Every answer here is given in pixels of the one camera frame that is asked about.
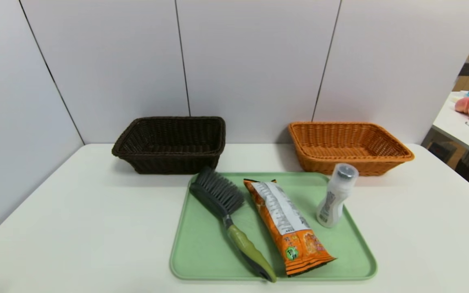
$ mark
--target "brush bristles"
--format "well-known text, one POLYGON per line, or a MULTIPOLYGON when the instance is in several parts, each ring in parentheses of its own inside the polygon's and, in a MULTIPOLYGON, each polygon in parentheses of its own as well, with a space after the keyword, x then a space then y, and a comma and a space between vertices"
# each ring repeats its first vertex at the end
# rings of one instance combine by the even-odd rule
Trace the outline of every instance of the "brush bristles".
POLYGON ((209 167, 204 168, 199 173, 195 182, 216 198, 229 214, 240 208, 244 202, 240 189, 233 182, 209 167))

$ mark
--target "green brush handle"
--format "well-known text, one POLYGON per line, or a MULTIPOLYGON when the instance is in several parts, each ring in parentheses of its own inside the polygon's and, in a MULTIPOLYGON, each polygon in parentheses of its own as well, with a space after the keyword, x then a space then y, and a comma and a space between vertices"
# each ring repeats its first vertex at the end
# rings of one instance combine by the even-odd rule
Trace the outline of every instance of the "green brush handle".
POLYGON ((266 280, 276 282, 276 274, 272 270, 272 267, 262 253, 256 249, 254 244, 247 238, 247 235, 234 224, 227 228, 227 233, 249 265, 266 280))

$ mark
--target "wicker basket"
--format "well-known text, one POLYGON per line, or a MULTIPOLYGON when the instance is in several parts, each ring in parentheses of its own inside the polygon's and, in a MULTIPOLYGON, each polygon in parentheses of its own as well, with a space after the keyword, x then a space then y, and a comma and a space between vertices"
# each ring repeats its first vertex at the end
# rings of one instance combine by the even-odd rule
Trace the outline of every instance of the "wicker basket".
POLYGON ((139 174, 195 174, 216 167, 225 143, 220 117, 147 117, 126 128, 112 154, 139 174))
POLYGON ((414 154, 383 127, 366 122, 294 122, 289 132, 305 171, 332 174, 348 163, 360 175, 378 176, 414 154))

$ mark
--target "table surface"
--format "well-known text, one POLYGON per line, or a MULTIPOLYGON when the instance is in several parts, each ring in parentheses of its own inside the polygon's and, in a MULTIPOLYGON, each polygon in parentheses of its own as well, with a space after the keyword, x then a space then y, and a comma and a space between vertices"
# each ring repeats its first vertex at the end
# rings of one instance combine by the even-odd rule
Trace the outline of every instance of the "table surface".
MULTIPOLYGON (((407 146, 415 160, 360 177, 346 201, 378 263, 370 280, 179 280, 169 256, 191 176, 138 175, 111 144, 90 144, 0 226, 0 292, 469 292, 469 183, 407 146)), ((301 169, 293 145, 228 144, 217 170, 301 169)))
POLYGON ((469 116, 456 112, 454 102, 466 93, 466 91, 451 92, 432 127, 469 150, 469 126, 465 124, 469 121, 469 116))

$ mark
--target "white wall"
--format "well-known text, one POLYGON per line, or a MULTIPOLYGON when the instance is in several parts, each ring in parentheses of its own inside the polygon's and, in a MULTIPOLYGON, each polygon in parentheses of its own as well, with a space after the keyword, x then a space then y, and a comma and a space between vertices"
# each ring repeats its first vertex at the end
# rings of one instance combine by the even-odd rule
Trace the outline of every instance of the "white wall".
POLYGON ((80 146, 19 2, 0 0, 0 223, 80 146))
POLYGON ((188 116, 174 0, 22 0, 85 143, 135 118, 188 116))
POLYGON ((227 142, 289 140, 312 119, 339 0, 177 0, 192 116, 227 142))
POLYGON ((344 0, 314 120, 420 143, 469 54, 469 0, 344 0))

